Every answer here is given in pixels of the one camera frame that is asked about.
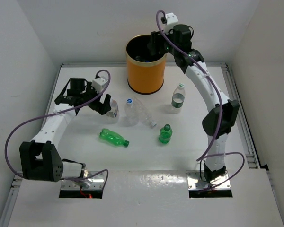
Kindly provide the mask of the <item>clear bottle red-white label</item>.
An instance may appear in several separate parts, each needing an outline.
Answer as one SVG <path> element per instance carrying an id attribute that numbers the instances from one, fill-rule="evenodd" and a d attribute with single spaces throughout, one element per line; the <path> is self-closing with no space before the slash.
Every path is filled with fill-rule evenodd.
<path id="1" fill-rule="evenodd" d="M 107 123 L 114 124 L 118 122 L 119 115 L 120 115 L 117 101 L 115 101 L 114 99 L 111 99 L 110 107 L 111 107 L 111 110 L 106 113 L 106 120 L 107 120 Z"/>

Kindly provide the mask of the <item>clear bottle blue cap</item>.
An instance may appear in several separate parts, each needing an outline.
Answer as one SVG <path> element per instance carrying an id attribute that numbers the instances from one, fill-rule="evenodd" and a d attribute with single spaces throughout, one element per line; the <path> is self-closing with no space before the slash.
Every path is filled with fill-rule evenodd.
<path id="1" fill-rule="evenodd" d="M 128 98 L 125 104 L 125 113 L 127 120 L 131 126 L 135 126 L 139 122 L 139 116 L 136 106 L 131 98 Z"/>

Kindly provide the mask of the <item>clear bottle white cap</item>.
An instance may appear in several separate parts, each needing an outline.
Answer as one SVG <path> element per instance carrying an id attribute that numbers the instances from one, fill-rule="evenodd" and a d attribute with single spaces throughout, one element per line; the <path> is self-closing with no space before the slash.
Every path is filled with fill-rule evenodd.
<path id="1" fill-rule="evenodd" d="M 145 107 L 145 105 L 138 98 L 133 97 L 132 100 L 136 106 L 138 117 L 141 123 L 145 126 L 154 128 L 157 125 L 157 123 L 153 119 L 151 112 Z"/>

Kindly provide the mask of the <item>clear bottle green label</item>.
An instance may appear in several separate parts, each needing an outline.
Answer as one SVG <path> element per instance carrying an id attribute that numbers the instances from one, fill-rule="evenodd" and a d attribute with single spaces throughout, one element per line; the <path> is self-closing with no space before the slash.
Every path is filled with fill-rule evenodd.
<path id="1" fill-rule="evenodd" d="M 183 83 L 179 83 L 172 95 L 171 106 L 174 113 L 179 113 L 181 111 L 184 104 L 185 96 L 185 85 Z"/>

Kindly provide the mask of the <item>small green bottle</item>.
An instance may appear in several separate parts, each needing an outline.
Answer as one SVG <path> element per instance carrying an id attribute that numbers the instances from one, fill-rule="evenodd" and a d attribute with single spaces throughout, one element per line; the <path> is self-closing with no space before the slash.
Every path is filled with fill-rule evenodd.
<path id="1" fill-rule="evenodd" d="M 171 136 L 173 134 L 172 128 L 169 124 L 165 124 L 161 129 L 160 129 L 160 134 L 159 134 L 159 141 L 163 144 L 167 144 L 171 140 Z"/>

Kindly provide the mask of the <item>clear bottle blue label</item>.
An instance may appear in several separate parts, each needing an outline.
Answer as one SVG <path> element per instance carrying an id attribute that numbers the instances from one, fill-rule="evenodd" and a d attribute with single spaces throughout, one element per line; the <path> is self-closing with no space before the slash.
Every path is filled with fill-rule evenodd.
<path id="1" fill-rule="evenodd" d="M 136 61 L 138 62 L 142 62 L 142 63 L 150 63 L 152 62 L 151 57 L 147 56 L 147 55 L 137 55 L 134 58 Z"/>

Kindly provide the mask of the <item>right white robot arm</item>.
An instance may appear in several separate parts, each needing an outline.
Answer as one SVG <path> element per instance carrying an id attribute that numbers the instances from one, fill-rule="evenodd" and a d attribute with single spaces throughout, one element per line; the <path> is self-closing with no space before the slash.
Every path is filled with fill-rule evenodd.
<path id="1" fill-rule="evenodd" d="M 204 160 L 204 178 L 210 182 L 226 172 L 224 162 L 226 140 L 235 124 L 239 103 L 228 98 L 214 82 L 201 53 L 192 47 L 192 28 L 179 24 L 167 33 L 150 34 L 147 45 L 150 55 L 169 53 L 183 73 L 193 82 L 203 98 L 208 114 L 202 127 L 208 136 L 208 148 L 199 157 Z"/>

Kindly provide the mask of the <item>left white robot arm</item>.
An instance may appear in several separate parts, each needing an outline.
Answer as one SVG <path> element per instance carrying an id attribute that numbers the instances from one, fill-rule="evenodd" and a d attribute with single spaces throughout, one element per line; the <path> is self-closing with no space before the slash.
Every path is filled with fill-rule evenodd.
<path id="1" fill-rule="evenodd" d="M 100 76 L 96 76 L 91 82 L 84 78 L 69 79 L 54 101 L 53 116 L 47 118 L 30 142 L 20 145 L 20 160 L 25 179 L 57 182 L 83 176 L 84 163 L 61 159 L 57 147 L 82 104 L 88 103 L 88 107 L 100 115 L 110 111 L 111 96 L 107 94 L 104 102 L 100 101 L 107 82 L 107 79 Z"/>

